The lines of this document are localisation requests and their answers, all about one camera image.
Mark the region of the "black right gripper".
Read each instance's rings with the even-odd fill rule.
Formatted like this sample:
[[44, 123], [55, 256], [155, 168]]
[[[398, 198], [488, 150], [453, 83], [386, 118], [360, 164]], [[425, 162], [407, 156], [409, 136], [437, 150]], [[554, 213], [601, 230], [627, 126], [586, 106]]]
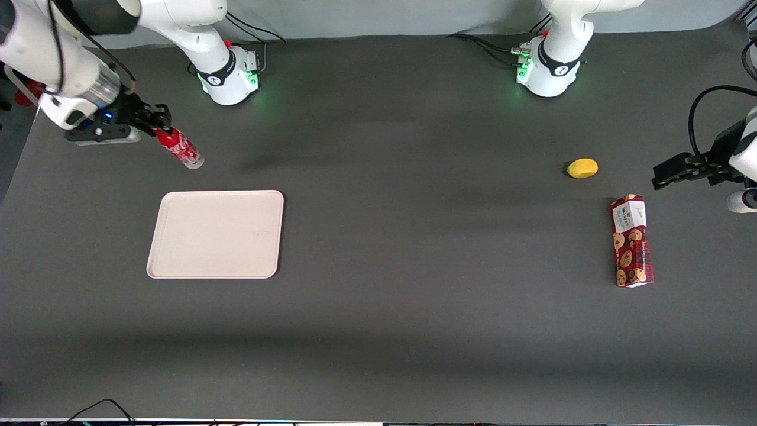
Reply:
[[121, 93], [114, 102], [98, 109], [91, 118], [91, 130], [96, 138], [122, 137], [126, 127], [134, 127], [149, 137], [156, 130], [172, 128], [172, 116], [167, 104], [149, 105], [135, 93]]

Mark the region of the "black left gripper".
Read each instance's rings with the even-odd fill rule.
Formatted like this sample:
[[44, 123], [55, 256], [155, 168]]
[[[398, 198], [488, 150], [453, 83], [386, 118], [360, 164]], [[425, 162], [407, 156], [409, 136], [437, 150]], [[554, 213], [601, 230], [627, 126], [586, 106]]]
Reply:
[[[745, 121], [741, 120], [717, 135], [711, 149], [704, 154], [711, 168], [719, 175], [708, 176], [710, 186], [724, 182], [744, 184], [745, 176], [736, 168], [730, 166], [729, 160], [734, 154], [742, 151], [740, 144], [745, 130]], [[690, 153], [679, 153], [668, 159], [671, 167], [654, 167], [652, 172], [652, 188], [660, 191], [673, 183], [700, 179], [702, 161], [700, 157]]]

